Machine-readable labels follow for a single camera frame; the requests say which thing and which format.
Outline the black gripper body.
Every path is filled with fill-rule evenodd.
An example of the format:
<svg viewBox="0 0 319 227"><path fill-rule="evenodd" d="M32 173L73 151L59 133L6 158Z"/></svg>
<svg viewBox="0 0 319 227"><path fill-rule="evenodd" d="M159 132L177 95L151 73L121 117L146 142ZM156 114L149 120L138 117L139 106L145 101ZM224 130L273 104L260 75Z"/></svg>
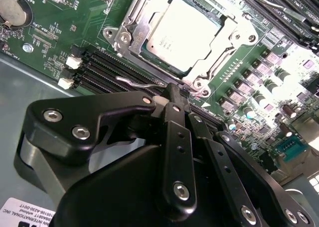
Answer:
<svg viewBox="0 0 319 227"><path fill-rule="evenodd" d="M160 149L140 148L74 184L56 210L58 227L233 227L213 172L194 159L197 207L173 222L156 205Z"/></svg>

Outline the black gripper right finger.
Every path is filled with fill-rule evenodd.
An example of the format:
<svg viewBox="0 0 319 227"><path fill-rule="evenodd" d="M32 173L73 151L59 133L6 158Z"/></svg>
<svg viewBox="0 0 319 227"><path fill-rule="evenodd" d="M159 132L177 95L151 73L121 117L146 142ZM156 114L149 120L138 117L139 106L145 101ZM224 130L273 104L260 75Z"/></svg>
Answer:
<svg viewBox="0 0 319 227"><path fill-rule="evenodd" d="M187 111L194 147L225 202L228 227L313 227L313 217L224 130L211 133Z"/></svg>

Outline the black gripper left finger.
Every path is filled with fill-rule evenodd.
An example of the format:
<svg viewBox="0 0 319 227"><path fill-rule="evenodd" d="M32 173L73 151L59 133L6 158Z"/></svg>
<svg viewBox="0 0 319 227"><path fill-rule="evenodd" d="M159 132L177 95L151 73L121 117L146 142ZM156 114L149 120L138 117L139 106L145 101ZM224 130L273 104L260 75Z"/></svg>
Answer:
<svg viewBox="0 0 319 227"><path fill-rule="evenodd" d="M156 205L165 217L197 207L188 96L175 84L142 91L39 100L26 110L17 155L25 180L56 207L77 182L140 148L160 149Z"/></svg>

